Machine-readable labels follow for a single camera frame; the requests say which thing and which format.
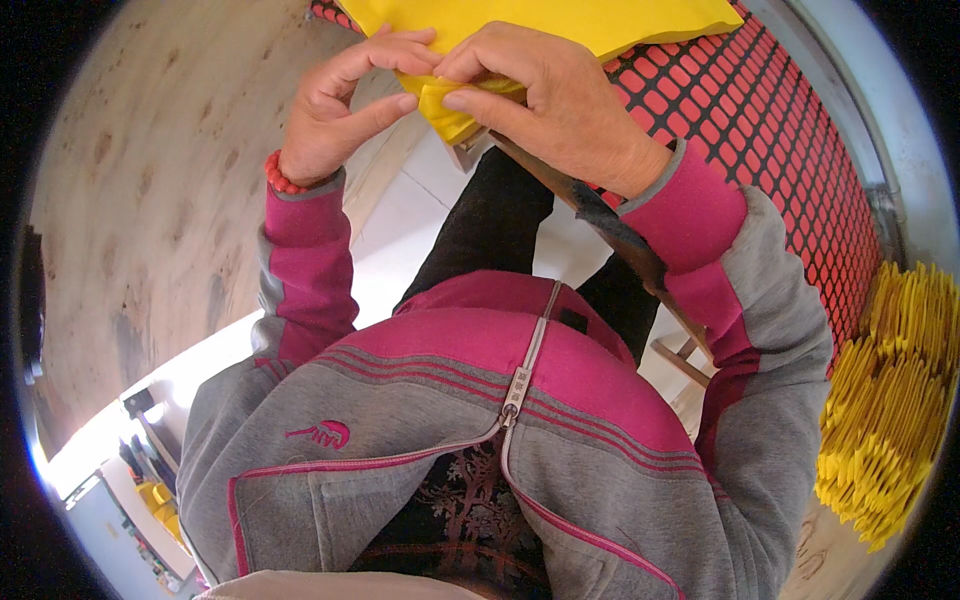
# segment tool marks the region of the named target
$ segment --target red mesh mat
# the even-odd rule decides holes
[[[732,34],[638,45],[604,69],[655,139],[684,137],[731,185],[755,185],[771,197],[786,224],[786,248],[820,290],[839,349],[855,335],[880,261],[866,194],[796,63],[752,13],[731,4],[745,21]],[[313,5],[317,16],[358,30],[333,0]]]

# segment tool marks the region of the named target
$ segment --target patterned shirt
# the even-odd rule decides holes
[[[350,570],[481,579],[514,598],[552,598],[543,546],[500,473],[501,443],[498,434],[438,458]]]

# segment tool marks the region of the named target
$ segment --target leg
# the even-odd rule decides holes
[[[643,288],[630,265],[612,254],[577,292],[619,334],[639,366],[660,301]]]
[[[491,148],[397,306],[473,271],[532,273],[537,229],[551,212],[553,192],[499,148]]]

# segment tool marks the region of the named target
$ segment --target fingernail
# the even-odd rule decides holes
[[[397,101],[400,105],[400,109],[404,112],[413,112],[417,109],[417,105],[420,103],[420,98],[417,97],[417,94],[403,94],[400,96],[400,99]]]
[[[463,110],[467,107],[463,95],[455,91],[451,91],[444,96],[443,105],[444,108],[449,108],[450,110]]]

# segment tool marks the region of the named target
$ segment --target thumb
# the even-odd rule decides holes
[[[351,115],[339,119],[344,136],[353,148],[386,130],[400,118],[417,109],[415,94],[394,94],[372,102]]]
[[[516,139],[533,122],[527,108],[513,100],[481,89],[463,88],[444,96],[444,108],[469,114],[484,127]]]

